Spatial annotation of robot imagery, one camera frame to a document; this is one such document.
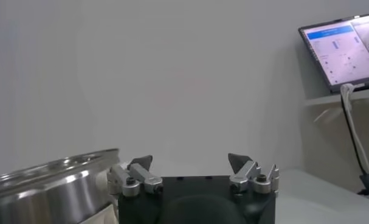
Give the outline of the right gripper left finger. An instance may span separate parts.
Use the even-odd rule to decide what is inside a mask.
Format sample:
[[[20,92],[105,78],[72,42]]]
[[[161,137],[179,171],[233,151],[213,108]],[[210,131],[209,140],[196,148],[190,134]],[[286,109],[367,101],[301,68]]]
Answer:
[[[163,179],[150,172],[152,155],[134,158],[125,168],[120,164],[112,166],[107,174],[108,191],[111,195],[137,197],[141,188],[147,194],[158,195],[164,189]]]

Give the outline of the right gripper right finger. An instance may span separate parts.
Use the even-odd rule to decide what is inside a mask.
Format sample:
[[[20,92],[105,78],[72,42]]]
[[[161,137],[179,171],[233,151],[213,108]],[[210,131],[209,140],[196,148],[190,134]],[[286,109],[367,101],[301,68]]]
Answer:
[[[233,170],[233,175],[229,176],[229,187],[234,194],[242,194],[251,189],[258,194],[278,195],[279,167],[276,164],[264,174],[259,163],[249,156],[229,153],[228,160]]]

